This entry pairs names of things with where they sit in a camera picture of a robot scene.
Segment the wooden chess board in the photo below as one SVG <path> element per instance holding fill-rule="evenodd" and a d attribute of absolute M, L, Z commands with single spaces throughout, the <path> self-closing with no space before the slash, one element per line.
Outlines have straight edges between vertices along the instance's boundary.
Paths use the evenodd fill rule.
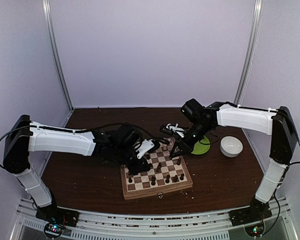
<path fill-rule="evenodd" d="M 182 156 L 170 158 L 170 151 L 175 143 L 173 137 L 167 138 L 169 145 L 161 144 L 155 152 L 147 153 L 145 159 L 150 164 L 150 170 L 137 175 L 130 175 L 124 165 L 120 168 L 123 198 L 125 200 L 163 196 L 163 194 L 183 191 L 193 186 L 193 180 Z M 165 183 L 170 175 L 170 182 Z M 152 176 L 156 177 L 156 185 L 151 185 Z"/>

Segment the dark rook chess piece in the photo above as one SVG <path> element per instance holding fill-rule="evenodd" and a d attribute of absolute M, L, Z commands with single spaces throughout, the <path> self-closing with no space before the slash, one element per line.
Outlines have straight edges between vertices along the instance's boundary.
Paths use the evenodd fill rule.
<path fill-rule="evenodd" d="M 183 181 L 183 180 L 184 180 L 184 177 L 185 177 L 185 174 L 182 173 L 182 174 L 180 175 L 180 177 L 179 177 L 179 180 L 180 180 L 180 181 Z"/>

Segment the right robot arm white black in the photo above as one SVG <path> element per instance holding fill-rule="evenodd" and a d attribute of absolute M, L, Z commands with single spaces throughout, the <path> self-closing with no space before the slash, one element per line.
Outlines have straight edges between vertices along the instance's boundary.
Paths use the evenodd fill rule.
<path fill-rule="evenodd" d="M 246 210 L 249 220 L 258 220 L 266 212 L 267 203 L 275 190 L 282 184 L 297 145 L 297 131 L 289 109 L 285 106 L 277 109 L 243 107 L 228 101 L 203 106 L 192 98 L 180 111 L 191 123 L 188 129 L 170 123 L 161 127 L 161 132 L 179 136 L 170 152 L 171 158 L 192 152 L 195 144 L 218 126 L 247 129 L 271 136 L 269 166 Z"/>

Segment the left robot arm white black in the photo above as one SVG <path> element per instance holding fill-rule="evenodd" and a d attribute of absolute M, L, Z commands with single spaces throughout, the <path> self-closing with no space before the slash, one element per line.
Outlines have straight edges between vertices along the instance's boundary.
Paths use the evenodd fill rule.
<path fill-rule="evenodd" d="M 69 129 L 40 124 L 21 115 L 12 129 L 5 133 L 3 160 L 0 167 L 13 174 L 33 198 L 36 207 L 51 222 L 62 218 L 52 191 L 45 186 L 29 162 L 30 152 L 71 153 L 103 158 L 124 165 L 136 175 L 150 165 L 144 155 L 155 149 L 155 139 L 144 139 L 134 126 L 122 124 L 108 132 L 99 128 Z"/>

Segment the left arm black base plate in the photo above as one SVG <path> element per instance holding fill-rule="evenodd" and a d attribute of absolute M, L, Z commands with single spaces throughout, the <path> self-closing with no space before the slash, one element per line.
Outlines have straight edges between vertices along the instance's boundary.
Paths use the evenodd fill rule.
<path fill-rule="evenodd" d="M 57 207 L 56 209 L 40 208 L 36 211 L 35 217 L 52 224 L 58 224 L 66 227 L 76 227 L 79 215 L 80 213 L 78 211 Z"/>

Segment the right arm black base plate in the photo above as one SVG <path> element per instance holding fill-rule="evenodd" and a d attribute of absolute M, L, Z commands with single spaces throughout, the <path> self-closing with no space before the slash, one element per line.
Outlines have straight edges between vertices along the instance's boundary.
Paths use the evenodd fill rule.
<path fill-rule="evenodd" d="M 272 216 L 272 212 L 269 209 L 259 213 L 253 211 L 250 207 L 231 210 L 228 214 L 233 227 L 260 222 Z"/>

